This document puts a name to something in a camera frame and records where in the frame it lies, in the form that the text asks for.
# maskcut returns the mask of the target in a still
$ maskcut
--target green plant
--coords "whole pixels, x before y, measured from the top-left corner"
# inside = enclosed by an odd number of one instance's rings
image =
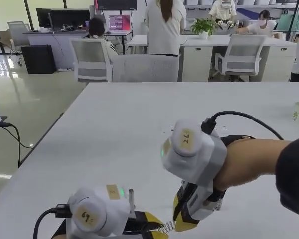
[[[212,33],[214,24],[210,19],[196,19],[195,23],[191,26],[191,31],[195,34],[207,31]]]

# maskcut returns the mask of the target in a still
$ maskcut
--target face mask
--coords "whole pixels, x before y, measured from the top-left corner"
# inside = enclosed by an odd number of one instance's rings
[[[258,25],[263,26],[266,24],[266,22],[267,22],[266,20],[258,20]]]

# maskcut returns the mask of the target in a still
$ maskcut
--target desk drawer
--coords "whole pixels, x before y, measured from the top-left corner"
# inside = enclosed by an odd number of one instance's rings
[[[296,46],[271,46],[268,57],[295,57]]]
[[[213,48],[211,46],[200,46],[200,47],[192,47],[185,46],[184,55],[195,55],[197,60],[203,59],[203,57],[211,57],[211,53]]]

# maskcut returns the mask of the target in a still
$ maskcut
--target black hair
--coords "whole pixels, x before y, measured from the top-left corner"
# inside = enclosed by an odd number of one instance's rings
[[[270,13],[268,10],[263,10],[259,13],[258,18],[260,18],[261,16],[263,16],[264,19],[269,19]]]
[[[102,36],[105,33],[105,28],[102,20],[98,17],[92,18],[89,22],[89,34],[90,36],[97,35]]]

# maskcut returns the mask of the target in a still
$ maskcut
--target white table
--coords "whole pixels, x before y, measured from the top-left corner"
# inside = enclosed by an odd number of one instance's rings
[[[201,40],[196,35],[182,35],[180,39],[183,52],[182,81],[207,82],[213,47],[229,44],[230,36],[212,35],[207,40]],[[146,35],[136,35],[127,44],[135,53],[137,47],[147,46]],[[261,52],[259,73],[253,77],[257,82],[286,82],[290,77],[295,61],[296,44],[275,38],[267,38]]]
[[[170,220],[181,179],[163,169],[160,147],[172,124],[237,110],[293,140],[299,137],[299,124],[291,120],[294,102],[299,83],[89,84],[0,192],[0,239],[31,238],[38,216],[66,203],[80,186],[125,184],[134,188],[137,209]],[[221,135],[274,138],[241,117],[217,122]],[[47,216],[39,238],[50,238],[61,221]],[[280,205],[274,176],[264,176],[231,188],[221,211],[170,238],[299,239],[299,216]]]

